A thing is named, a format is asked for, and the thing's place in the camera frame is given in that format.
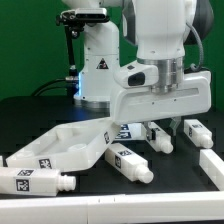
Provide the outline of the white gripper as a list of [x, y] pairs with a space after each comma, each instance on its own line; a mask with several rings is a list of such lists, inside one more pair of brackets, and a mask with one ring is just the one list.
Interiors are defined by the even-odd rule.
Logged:
[[149, 87], [124, 89], [117, 86], [111, 94], [110, 116], [118, 124], [144, 122], [146, 138], [155, 140], [151, 122], [172, 118], [170, 128], [175, 136], [181, 117], [207, 112], [211, 107], [211, 72], [184, 75], [176, 90], [155, 94]]

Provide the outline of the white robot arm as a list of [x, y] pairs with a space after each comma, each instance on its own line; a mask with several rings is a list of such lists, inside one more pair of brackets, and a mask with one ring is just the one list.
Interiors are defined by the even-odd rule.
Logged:
[[87, 62], [79, 73], [77, 101], [105, 104], [97, 119], [111, 143], [122, 124], [203, 113], [211, 107], [211, 73], [199, 65], [184, 71], [184, 42], [197, 30], [198, 0], [117, 0], [123, 7], [125, 36], [137, 46], [134, 61], [121, 67], [118, 29], [109, 21], [111, 0], [63, 0], [66, 25], [85, 32]]

